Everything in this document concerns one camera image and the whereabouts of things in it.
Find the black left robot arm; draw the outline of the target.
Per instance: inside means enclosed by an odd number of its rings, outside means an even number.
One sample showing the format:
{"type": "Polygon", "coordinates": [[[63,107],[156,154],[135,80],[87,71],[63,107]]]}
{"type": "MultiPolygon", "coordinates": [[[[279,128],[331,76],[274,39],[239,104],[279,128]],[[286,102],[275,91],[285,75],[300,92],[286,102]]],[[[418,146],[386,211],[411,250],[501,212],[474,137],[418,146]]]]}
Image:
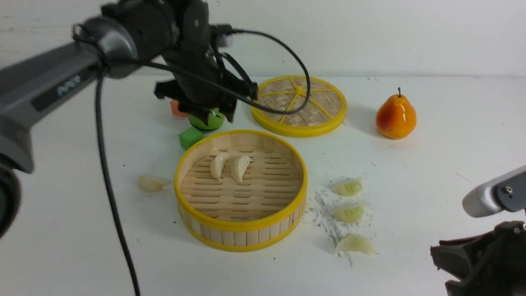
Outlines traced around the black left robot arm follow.
{"type": "Polygon", "coordinates": [[[231,57],[239,78],[220,62],[230,33],[228,24],[209,24],[202,0],[120,0],[75,25],[71,43],[2,69],[1,234],[21,203],[14,171],[34,170],[30,130],[100,76],[122,79],[161,56],[174,79],[156,84],[158,99],[205,123],[212,109],[232,121],[237,101],[256,99],[258,86],[231,57]]]}

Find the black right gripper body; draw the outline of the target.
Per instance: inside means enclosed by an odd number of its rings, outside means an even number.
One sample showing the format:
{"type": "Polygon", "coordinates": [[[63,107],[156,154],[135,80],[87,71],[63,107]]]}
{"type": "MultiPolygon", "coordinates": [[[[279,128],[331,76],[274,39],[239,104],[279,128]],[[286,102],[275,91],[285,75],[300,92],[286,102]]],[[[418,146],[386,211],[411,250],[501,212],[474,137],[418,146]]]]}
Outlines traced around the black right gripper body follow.
{"type": "Polygon", "coordinates": [[[449,296],[524,296],[526,231],[523,221],[503,222],[493,231],[430,248],[434,265],[455,277],[449,296]]]}

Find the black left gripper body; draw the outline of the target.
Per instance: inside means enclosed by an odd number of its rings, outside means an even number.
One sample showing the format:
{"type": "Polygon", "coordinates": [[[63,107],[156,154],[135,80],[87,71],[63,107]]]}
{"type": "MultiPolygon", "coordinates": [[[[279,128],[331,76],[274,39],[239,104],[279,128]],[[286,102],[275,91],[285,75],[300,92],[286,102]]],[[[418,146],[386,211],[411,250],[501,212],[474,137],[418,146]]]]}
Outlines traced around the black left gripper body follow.
{"type": "Polygon", "coordinates": [[[180,67],[210,83],[174,74],[174,79],[156,83],[154,95],[158,99],[167,97],[177,100],[180,111],[204,120],[205,123],[212,109],[218,109],[229,122],[233,121],[238,99],[214,87],[215,85],[253,101],[257,99],[258,84],[251,80],[237,60],[228,53],[207,51],[204,56],[195,56],[186,51],[169,51],[162,57],[168,66],[180,67]]]}

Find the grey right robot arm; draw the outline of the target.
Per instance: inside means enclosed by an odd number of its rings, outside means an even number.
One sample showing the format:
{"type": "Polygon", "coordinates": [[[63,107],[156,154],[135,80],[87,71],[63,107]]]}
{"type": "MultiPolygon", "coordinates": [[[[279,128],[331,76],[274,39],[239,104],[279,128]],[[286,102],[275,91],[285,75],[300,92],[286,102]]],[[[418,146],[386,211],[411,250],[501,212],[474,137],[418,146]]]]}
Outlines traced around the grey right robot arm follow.
{"type": "MultiPolygon", "coordinates": [[[[471,190],[462,201],[475,218],[526,208],[526,169],[519,167],[471,190]]],[[[441,240],[430,248],[434,265],[455,277],[445,283],[449,296],[524,296],[526,224],[502,222],[479,236],[441,240]]]]}

